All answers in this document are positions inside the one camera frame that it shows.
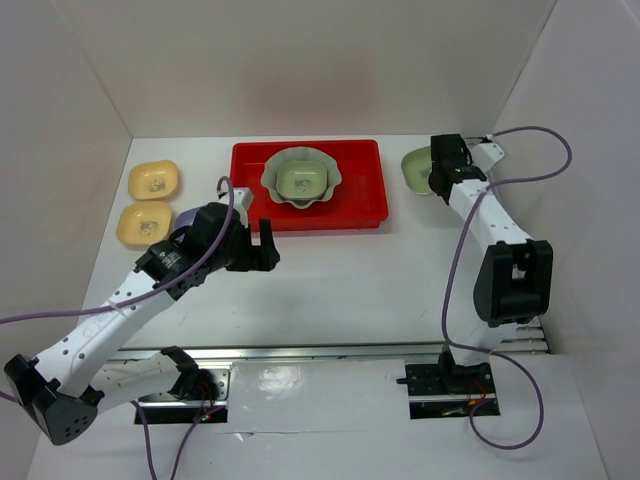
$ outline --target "white wall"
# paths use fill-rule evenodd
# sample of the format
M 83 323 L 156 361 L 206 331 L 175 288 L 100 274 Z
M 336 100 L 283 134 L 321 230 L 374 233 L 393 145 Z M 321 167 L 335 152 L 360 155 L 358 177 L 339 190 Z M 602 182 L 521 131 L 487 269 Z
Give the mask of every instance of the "white wall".
M 558 129 L 575 150 L 564 176 L 503 198 L 555 248 L 545 318 L 570 353 L 613 479 L 637 478 L 640 420 L 640 22 L 622 0 L 559 0 L 498 127 Z M 563 149 L 542 134 L 504 140 L 500 176 L 548 171 Z
M 75 308 L 131 137 L 46 0 L 0 2 L 0 62 L 0 317 Z M 72 322 L 0 327 L 0 364 Z M 2 400 L 0 424 L 0 476 L 24 478 L 39 430 Z
M 555 0 L 52 0 L 134 137 L 486 131 Z

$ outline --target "red tray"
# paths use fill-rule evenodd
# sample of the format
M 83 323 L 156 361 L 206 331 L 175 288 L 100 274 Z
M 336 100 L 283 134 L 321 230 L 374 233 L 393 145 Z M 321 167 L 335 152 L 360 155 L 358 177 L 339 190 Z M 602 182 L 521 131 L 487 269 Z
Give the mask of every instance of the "red tray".
M 342 183 L 331 200 L 316 202 L 304 210 L 271 200 L 269 191 L 260 185 L 264 164 L 290 147 L 317 148 L 336 160 Z M 253 192 L 249 222 L 254 230 L 261 218 L 270 219 L 276 231 L 296 231 L 377 228 L 389 216 L 380 153 L 374 140 L 238 143 L 233 147 L 231 181 L 234 187 L 249 187 Z

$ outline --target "scalloped bowl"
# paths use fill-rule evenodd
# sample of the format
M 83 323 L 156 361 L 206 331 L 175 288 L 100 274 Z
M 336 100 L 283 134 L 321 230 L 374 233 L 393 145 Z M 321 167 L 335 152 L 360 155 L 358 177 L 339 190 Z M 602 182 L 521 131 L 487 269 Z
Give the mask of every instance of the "scalloped bowl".
M 275 203 L 308 208 L 315 202 L 328 202 L 342 183 L 337 162 L 320 150 L 292 147 L 279 151 L 264 166 L 260 184 L 269 190 Z

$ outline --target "cable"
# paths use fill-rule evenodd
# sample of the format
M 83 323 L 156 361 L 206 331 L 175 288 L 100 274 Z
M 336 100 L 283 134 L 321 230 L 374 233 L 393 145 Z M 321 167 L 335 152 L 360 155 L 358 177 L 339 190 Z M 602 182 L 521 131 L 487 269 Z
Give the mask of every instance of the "cable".
M 147 416 L 144 413 L 144 409 L 140 406 L 140 404 L 136 401 L 132 401 L 131 404 L 136 407 L 138 412 L 138 416 L 140 417 L 140 422 L 142 423 L 142 428 L 144 430 L 144 445 L 147 454 L 147 464 L 149 465 L 149 474 L 151 475 L 151 480 L 158 480 L 158 475 L 156 474 L 155 467 L 153 466 L 153 455 L 151 453 L 151 436 L 149 435 L 149 422 L 147 421 Z M 211 407 L 207 410 L 204 415 L 211 415 L 212 413 L 222 409 L 224 407 Z M 189 429 L 185 432 L 182 441 L 180 442 L 180 446 L 178 447 L 178 453 L 176 454 L 176 459 L 173 463 L 173 470 L 171 471 L 170 480 L 175 480 L 176 474 L 178 472 L 178 465 L 180 464 L 180 457 L 182 456 L 182 452 L 184 450 L 185 445 L 187 444 L 187 440 L 195 430 L 195 428 L 200 424 L 200 420 L 202 415 L 198 415 L 193 419 L 193 425 L 189 426 Z
M 518 363 L 517 361 L 515 361 L 513 358 L 500 353 L 500 352 L 495 352 L 495 351 L 491 351 L 488 350 L 486 348 L 482 348 L 482 347 L 474 347 L 471 345 L 464 345 L 461 343 L 457 343 L 454 342 L 453 340 L 451 340 L 451 337 L 449 336 L 449 332 L 447 330 L 447 315 L 449 313 L 449 302 L 451 301 L 451 292 L 453 290 L 453 280 L 455 278 L 456 275 L 456 269 L 458 268 L 458 263 L 460 261 L 460 255 L 462 253 L 462 247 L 464 245 L 464 241 L 465 238 L 467 237 L 467 234 L 469 233 L 469 229 L 471 227 L 471 221 L 473 220 L 474 215 L 476 214 L 476 212 L 478 211 L 478 208 L 480 207 L 480 203 L 482 202 L 482 199 L 485 197 L 485 195 L 487 195 L 487 193 L 490 190 L 493 190 L 497 187 L 503 186 L 503 185 L 513 185 L 513 184 L 517 184 L 517 183 L 533 183 L 533 182 L 539 182 L 542 180 L 547 180 L 549 178 L 553 178 L 555 176 L 560 175 L 561 173 L 563 173 L 567 168 L 569 168 L 569 165 L 571 165 L 571 162 L 573 160 L 573 151 L 571 150 L 571 146 L 569 145 L 569 142 L 567 142 L 567 140 L 560 135 L 558 132 L 551 130 L 550 128 L 546 128 L 546 127 L 539 127 L 539 126 L 525 126 L 525 127 L 516 127 L 516 128 L 510 128 L 508 130 L 502 130 L 500 132 L 494 133 L 493 136 L 494 137 L 500 137 L 502 135 L 507 135 L 509 133 L 514 133 L 514 132 L 521 132 L 521 131 L 525 131 L 525 130 L 535 130 L 535 131 L 539 131 L 539 132 L 545 132 L 548 133 L 550 135 L 553 135 L 555 138 L 557 138 L 560 143 L 562 143 L 562 145 L 564 146 L 564 148 L 567 151 L 567 160 L 565 161 L 564 165 L 562 167 L 560 167 L 558 170 L 555 170 L 551 173 L 547 173 L 545 175 L 539 175 L 539 176 L 534 176 L 534 177 L 522 177 L 522 178 L 512 178 L 512 179 L 508 179 L 508 180 L 499 180 L 496 182 L 492 182 L 490 183 L 486 190 L 484 192 L 482 192 L 480 195 L 478 195 L 477 200 L 475 201 L 475 203 L 473 204 L 473 207 L 471 208 L 471 211 L 469 212 L 469 215 L 467 216 L 465 222 L 464 222 L 464 226 L 462 227 L 462 231 L 460 232 L 460 238 L 458 239 L 458 244 L 456 245 L 456 250 L 455 253 L 453 255 L 453 261 L 451 263 L 451 270 L 449 271 L 449 279 L 447 280 L 447 289 L 445 290 L 445 294 L 444 294 L 444 303 L 442 305 L 442 323 L 441 323 L 441 328 L 442 328 L 442 335 L 444 337 L 444 340 L 446 342 L 446 344 L 448 344 L 451 347 L 454 348 L 459 348 L 461 350 L 468 350 L 468 351 L 472 351 L 472 352 L 479 352 L 479 353 L 485 353 L 485 354 L 489 354 L 489 355 L 494 355 L 496 357 L 502 358 L 503 360 L 506 360 L 507 362 L 510 362 L 511 364 L 515 365 L 517 368 L 519 368 L 522 373 L 524 373 L 526 375 L 526 377 L 529 379 L 529 381 L 531 382 L 531 385 L 533 385 L 533 389 L 536 392 L 536 398 L 538 400 L 538 408 L 539 408 L 539 416 L 538 416 L 538 424 L 533 432 L 533 434 L 531 434 L 531 436 L 526 439 L 523 442 L 517 443 L 515 445 L 500 445 L 498 443 L 492 442 L 491 440 L 487 439 L 484 435 L 482 435 L 480 433 L 480 431 L 478 431 L 478 428 L 475 425 L 475 421 L 474 421 L 474 414 L 475 412 L 478 410 L 479 407 L 481 407 L 483 404 L 485 404 L 486 402 L 490 401 L 490 400 L 485 400 L 484 402 L 479 402 L 477 403 L 469 412 L 469 421 L 471 423 L 471 429 L 473 430 L 473 432 L 478 436 L 478 438 L 480 440 L 482 440 L 484 443 L 486 443 L 487 445 L 497 448 L 499 450 L 518 450 L 520 448 L 524 448 L 528 445 L 530 445 L 531 443 L 533 443 L 535 441 L 536 438 L 538 438 L 538 435 L 540 434 L 540 431 L 542 430 L 542 425 L 544 424 L 544 401 L 542 399 L 542 392 L 540 391 L 540 387 L 538 386 L 538 383 L 536 382 L 535 378 L 533 378 L 533 375 L 531 375 L 531 373 L 524 367 L 522 366 L 520 363 Z
M 8 323 L 13 323 L 13 322 L 21 322 L 23 320 L 31 320 L 34 318 L 60 318 L 60 317 L 79 317 L 79 316 L 84 316 L 84 315 L 97 315 L 99 313 L 106 313 L 106 312 L 110 312 L 112 310 L 115 310 L 116 308 L 125 308 L 125 307 L 129 307 L 131 305 L 134 305 L 136 303 L 140 303 L 144 300 L 148 300 L 151 297 L 154 297 L 170 288 L 175 287 L 177 284 L 179 284 L 180 282 L 182 282 L 185 278 L 187 278 L 188 276 L 190 276 L 193 272 L 195 272 L 196 270 L 198 270 L 198 268 L 200 268 L 204 262 L 206 262 L 209 257 L 213 254 L 213 252 L 215 252 L 215 250 L 218 248 L 218 246 L 220 245 L 220 243 L 222 242 L 222 240 L 224 239 L 224 236 L 227 233 L 227 229 L 229 228 L 229 224 L 231 223 L 231 217 L 233 216 L 233 202 L 234 202 L 234 197 L 233 197 L 233 185 L 231 184 L 231 180 L 229 179 L 229 177 L 220 177 L 220 179 L 218 180 L 218 185 L 217 185 L 217 190 L 218 193 L 221 192 L 221 188 L 222 188 L 222 184 L 226 183 L 227 184 L 227 188 L 229 190 L 228 194 L 229 194 L 229 207 L 227 208 L 227 214 L 224 217 L 224 222 L 222 223 L 222 227 L 220 228 L 220 232 L 218 233 L 218 236 L 216 237 L 216 239 L 213 241 L 213 243 L 211 244 L 211 246 L 209 247 L 209 249 L 204 253 L 204 255 L 202 255 L 202 257 L 200 257 L 198 259 L 198 261 L 196 261 L 196 263 L 194 263 L 193 265 L 191 265 L 191 267 L 189 267 L 187 270 L 185 270 L 183 273 L 181 273 L 180 275 L 178 275 L 176 278 L 174 278 L 173 280 L 171 280 L 170 282 L 167 282 L 164 285 L 161 285 L 160 287 L 151 290 L 147 293 L 144 293 L 138 297 L 129 299 L 125 302 L 121 302 L 118 303 L 115 307 L 111 306 L 111 305 L 107 305 L 104 307 L 96 307 L 96 308 L 88 308 L 85 310 L 67 310 L 67 311 L 53 311 L 53 312 L 37 312 L 37 313 L 26 313 L 26 314 L 22 314 L 22 315 L 14 315 L 12 317 L 5 317 L 0 319 L 0 325 L 6 325 Z M 9 401 L 13 401 L 16 402 L 15 397 L 13 397 L 12 395 L 9 395 L 8 393 L 4 393 L 0 391 L 0 398 L 3 398 L 5 400 L 9 400 Z

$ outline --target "purple cable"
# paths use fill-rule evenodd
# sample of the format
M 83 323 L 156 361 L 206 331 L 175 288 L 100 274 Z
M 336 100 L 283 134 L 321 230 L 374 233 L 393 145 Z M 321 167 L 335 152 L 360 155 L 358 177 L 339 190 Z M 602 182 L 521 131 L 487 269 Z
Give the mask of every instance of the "purple cable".
M 476 214 L 476 212 L 478 211 L 478 208 L 480 207 L 480 203 L 482 202 L 482 199 L 485 197 L 485 195 L 488 193 L 489 190 L 493 190 L 494 188 L 503 186 L 503 185 L 512 185 L 512 184 L 516 184 L 516 183 L 532 183 L 532 182 L 539 182 L 541 180 L 547 180 L 549 178 L 553 178 L 557 175 L 560 175 L 562 172 L 564 172 L 567 168 L 569 168 L 569 165 L 571 165 L 571 161 L 573 160 L 573 152 L 571 150 L 571 146 L 569 145 L 569 142 L 567 142 L 567 140 L 560 135 L 558 132 L 551 130 L 549 128 L 545 128 L 545 127 L 538 127 L 538 126 L 526 126 L 526 127 L 516 127 L 516 128 L 510 128 L 508 130 L 503 130 L 501 132 L 497 132 L 494 133 L 493 136 L 494 137 L 499 137 L 501 135 L 507 135 L 509 133 L 514 133 L 514 132 L 521 132 L 521 131 L 525 131 L 525 130 L 536 130 L 539 132 L 545 132 L 548 133 L 550 135 L 553 135 L 555 138 L 557 138 L 560 143 L 562 143 L 562 145 L 564 146 L 564 148 L 567 150 L 567 160 L 565 161 L 564 165 L 559 168 L 558 170 L 551 172 L 551 173 L 547 173 L 545 175 L 539 175 L 539 176 L 535 176 L 535 177 L 523 177 L 523 178 L 513 178 L 513 179 L 508 179 L 508 180 L 499 180 L 497 182 L 493 182 L 491 184 L 489 184 L 489 186 L 487 187 L 487 189 L 482 192 L 480 195 L 478 195 L 477 200 L 475 201 L 475 203 L 473 204 L 473 207 L 471 208 L 471 211 L 469 212 L 469 215 L 467 216 L 465 222 L 464 222 L 464 226 L 462 227 L 462 231 L 460 232 L 460 238 L 458 239 L 458 244 L 456 245 L 456 250 L 455 253 L 453 255 L 453 262 L 451 263 L 451 270 L 449 272 L 449 279 L 447 280 L 447 289 L 445 290 L 445 294 L 444 294 L 444 304 L 442 305 L 442 335 L 445 339 L 445 342 L 454 347 L 454 348 L 459 348 L 462 350 L 469 350 L 472 352 L 479 352 L 479 353 L 486 353 L 489 355 L 494 355 L 496 357 L 502 358 L 503 360 L 506 360 L 510 363 L 512 363 L 513 365 L 515 365 L 516 367 L 518 367 L 522 373 L 524 373 L 527 378 L 529 379 L 529 381 L 531 382 L 531 385 L 533 385 L 533 389 L 536 392 L 536 398 L 538 400 L 538 407 L 539 407 L 539 411 L 540 411 L 540 415 L 538 416 L 538 424 L 536 426 L 536 429 L 534 430 L 533 434 L 526 439 L 525 441 L 521 442 L 521 443 L 517 443 L 515 445 L 500 445 L 498 443 L 492 442 L 491 440 L 489 440 L 488 438 L 486 438 L 484 435 L 482 435 L 479 431 L 478 428 L 475 425 L 475 421 L 474 421 L 474 414 L 476 413 L 477 409 L 479 407 L 481 407 L 482 405 L 484 405 L 485 403 L 489 402 L 490 400 L 485 400 L 484 402 L 480 402 L 477 403 L 469 412 L 469 421 L 471 423 L 471 429 L 473 430 L 473 432 L 478 436 L 478 438 L 480 440 L 482 440 L 484 443 L 486 443 L 487 445 L 500 449 L 500 450 L 518 450 L 520 448 L 524 448 L 528 445 L 530 445 L 531 443 L 534 442 L 534 440 L 538 437 L 538 435 L 540 434 L 540 431 L 542 430 L 542 425 L 544 424 L 544 402 L 542 399 L 542 392 L 540 391 L 540 387 L 538 386 L 538 383 L 536 382 L 535 378 L 533 378 L 533 375 L 531 375 L 531 373 L 524 367 L 522 366 L 519 362 L 515 361 L 513 358 L 503 354 L 503 353 L 499 353 L 499 352 L 495 352 L 495 351 L 491 351 L 489 349 L 486 348 L 481 348 L 481 347 L 473 347 L 471 345 L 463 345 L 460 343 L 456 343 L 453 340 L 451 340 L 451 337 L 449 336 L 449 332 L 447 331 L 447 314 L 449 313 L 449 302 L 451 300 L 451 292 L 453 290 L 453 280 L 455 278 L 456 275 L 456 269 L 458 268 L 458 262 L 460 261 L 460 255 L 462 254 L 462 247 L 464 245 L 464 240 L 467 237 L 467 234 L 469 233 L 469 228 L 471 227 L 471 221 L 473 220 L 474 215 Z
M 149 423 L 147 422 L 147 416 L 144 414 L 144 410 L 140 406 L 140 404 L 136 401 L 131 402 L 131 404 L 136 407 L 138 411 L 138 416 L 140 417 L 140 422 L 142 423 L 142 428 L 144 430 L 144 444 L 145 450 L 147 453 L 147 464 L 149 465 L 149 474 L 151 475 L 151 480 L 158 480 L 158 475 L 156 474 L 156 470 L 153 466 L 153 455 L 151 454 L 151 436 L 149 435 Z M 211 415 L 213 412 L 216 412 L 224 407 L 212 407 L 209 410 L 205 411 L 202 415 Z M 180 442 L 180 446 L 178 447 L 178 453 L 176 454 L 176 460 L 173 463 L 173 470 L 171 471 L 170 480 L 174 480 L 176 478 L 176 473 L 178 472 L 178 465 L 180 464 L 180 457 L 182 456 L 182 451 L 184 450 L 185 445 L 187 444 L 187 440 L 191 436 L 191 433 L 195 430 L 195 428 L 200 424 L 200 419 L 202 415 L 198 415 L 194 421 L 193 425 L 189 426 L 189 429 L 184 434 L 182 441 Z
M 187 278 L 189 275 L 191 275 L 193 272 L 195 272 L 198 268 L 200 268 L 202 266 L 202 264 L 204 262 L 207 261 L 207 259 L 218 248 L 218 246 L 222 242 L 222 239 L 224 238 L 225 234 L 227 233 L 227 229 L 229 228 L 229 224 L 231 223 L 231 217 L 233 215 L 233 202 L 234 202 L 233 185 L 231 184 L 231 180 L 229 179 L 229 177 L 220 177 L 220 180 L 218 180 L 218 185 L 217 185 L 218 192 L 220 192 L 220 189 L 222 188 L 222 184 L 223 183 L 226 183 L 227 184 L 227 188 L 229 189 L 229 192 L 228 192 L 228 194 L 229 194 L 229 208 L 227 209 L 227 214 L 224 217 L 224 222 L 222 223 L 222 228 L 220 229 L 220 232 L 218 233 L 218 236 L 213 241 L 213 243 L 211 244 L 209 249 L 205 252 L 205 254 L 202 255 L 202 257 L 200 257 L 196 263 L 191 265 L 191 267 L 189 267 L 181 275 L 178 275 L 176 278 L 174 278 L 170 282 L 168 282 L 165 285 L 162 285 L 162 286 L 156 288 L 155 290 L 151 290 L 151 291 L 149 291 L 147 293 L 144 293 L 144 294 L 142 294 L 142 295 L 140 295 L 138 297 L 129 299 L 129 300 L 125 301 L 125 302 L 118 303 L 116 305 L 116 307 L 108 305 L 108 306 L 105 306 L 105 307 L 88 308 L 86 310 L 67 310 L 67 311 L 59 311 L 59 312 L 25 313 L 25 314 L 22 314 L 22 315 L 14 315 L 12 317 L 2 318 L 2 319 L 0 319 L 0 325 L 5 325 L 7 323 L 13 323 L 13 322 L 21 322 L 23 320 L 31 320 L 31 319 L 34 319 L 34 318 L 60 318 L 60 317 L 79 317 L 79 316 L 83 316 L 83 315 L 97 315 L 99 313 L 110 312 L 112 310 L 115 310 L 115 308 L 125 308 L 125 307 L 129 307 L 131 305 L 135 305 L 136 303 L 140 303 L 140 302 L 142 302 L 144 300 L 148 300 L 151 297 L 154 297 L 154 296 L 156 296 L 156 295 L 158 295 L 158 294 L 160 294 L 160 293 L 162 293 L 162 292 L 164 292 L 164 291 L 166 291 L 166 290 L 168 290 L 170 288 L 175 287 L 178 283 L 180 283 L 185 278 Z M 9 395 L 8 393 L 4 393 L 4 392 L 1 392 L 1 391 L 0 391 L 0 398 L 3 398 L 5 400 L 9 400 L 9 401 L 12 401 L 12 402 L 17 402 L 16 399 L 12 395 Z

